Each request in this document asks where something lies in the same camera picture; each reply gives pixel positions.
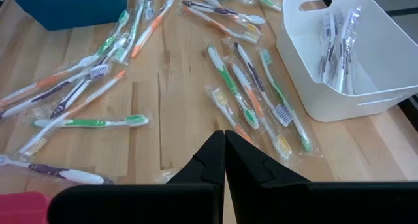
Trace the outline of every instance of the white plastic bin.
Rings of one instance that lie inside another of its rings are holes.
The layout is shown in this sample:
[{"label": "white plastic bin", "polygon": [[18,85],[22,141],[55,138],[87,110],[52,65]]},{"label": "white plastic bin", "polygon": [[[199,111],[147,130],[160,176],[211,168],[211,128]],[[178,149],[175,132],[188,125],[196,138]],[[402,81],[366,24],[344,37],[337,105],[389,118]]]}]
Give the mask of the white plastic bin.
[{"label": "white plastic bin", "polygon": [[[285,0],[277,49],[309,115],[322,122],[381,113],[418,92],[418,45],[374,0],[332,0],[330,7],[302,11],[318,0]],[[356,95],[319,82],[324,14],[361,6],[355,55],[362,68]]]}]

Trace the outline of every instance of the white bristles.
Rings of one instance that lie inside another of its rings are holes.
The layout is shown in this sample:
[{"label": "white bristles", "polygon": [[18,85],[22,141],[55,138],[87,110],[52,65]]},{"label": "white bristles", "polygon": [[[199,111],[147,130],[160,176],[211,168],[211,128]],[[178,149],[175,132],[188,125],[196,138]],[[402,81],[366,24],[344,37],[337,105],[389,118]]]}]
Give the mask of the white bristles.
[{"label": "white bristles", "polygon": [[23,152],[23,155],[32,157],[46,144],[46,142],[47,140],[45,138],[40,138],[34,145],[26,149],[26,151]]}]

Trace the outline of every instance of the blue bin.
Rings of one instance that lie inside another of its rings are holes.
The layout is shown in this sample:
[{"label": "blue bin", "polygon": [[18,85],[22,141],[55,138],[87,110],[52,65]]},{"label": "blue bin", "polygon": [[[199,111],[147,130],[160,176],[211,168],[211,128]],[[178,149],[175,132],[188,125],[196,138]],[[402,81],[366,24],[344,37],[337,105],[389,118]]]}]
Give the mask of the blue bin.
[{"label": "blue bin", "polygon": [[127,0],[16,0],[45,29],[55,31],[116,22]]}]

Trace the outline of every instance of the red object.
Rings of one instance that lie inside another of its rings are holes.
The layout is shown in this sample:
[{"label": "red object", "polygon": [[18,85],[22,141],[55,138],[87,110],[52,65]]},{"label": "red object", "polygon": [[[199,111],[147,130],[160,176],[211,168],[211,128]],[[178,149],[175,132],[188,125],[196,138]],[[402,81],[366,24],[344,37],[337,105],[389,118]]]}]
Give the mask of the red object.
[{"label": "red object", "polygon": [[0,223],[47,224],[50,201],[50,197],[39,192],[0,195]]}]

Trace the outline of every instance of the wood grain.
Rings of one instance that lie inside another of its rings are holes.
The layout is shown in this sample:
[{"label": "wood grain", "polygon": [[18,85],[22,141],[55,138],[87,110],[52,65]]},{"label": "wood grain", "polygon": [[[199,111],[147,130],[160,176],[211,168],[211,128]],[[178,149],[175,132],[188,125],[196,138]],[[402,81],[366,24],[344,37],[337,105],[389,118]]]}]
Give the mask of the wood grain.
[{"label": "wood grain", "polygon": [[[164,1],[156,0],[156,4],[160,7]],[[129,114],[147,114],[152,119],[149,127],[62,129],[38,153],[36,162],[97,172],[120,184],[155,183],[155,177],[162,170],[183,167],[214,130],[231,129],[205,89],[208,85],[227,89],[205,50],[211,44],[223,56],[234,52],[223,44],[225,34],[195,17],[178,14],[179,2],[176,0],[162,25],[132,60],[127,68],[128,76],[78,115],[117,120]],[[134,4],[135,0],[129,0],[131,7]],[[275,48],[281,14],[260,4],[244,7],[228,3],[227,6],[268,19],[262,28],[259,46],[269,49],[274,62],[274,78],[322,151],[323,156],[298,155],[297,163],[287,163],[291,169],[315,181],[418,178],[418,133],[397,106],[379,115],[334,123],[311,119]],[[306,6],[306,9],[315,9],[321,5]],[[0,10],[0,96],[94,53],[113,26],[103,24],[47,31],[14,0],[7,0]],[[241,44],[253,57],[262,80],[267,82],[257,49],[250,44]],[[267,93],[274,104],[280,103],[270,86],[267,86]],[[238,114],[237,104],[232,95],[228,96]],[[238,115],[241,124],[249,130],[242,114]],[[0,122],[1,153],[15,152],[37,132],[28,125],[32,117],[33,112],[29,110]],[[294,126],[281,130],[298,151],[300,142]],[[285,162],[263,130],[251,132],[261,150]],[[0,180],[6,181],[0,183],[0,193],[40,191],[54,195],[74,185],[11,167],[0,168]],[[228,189],[226,192],[225,223],[234,223]]]}]

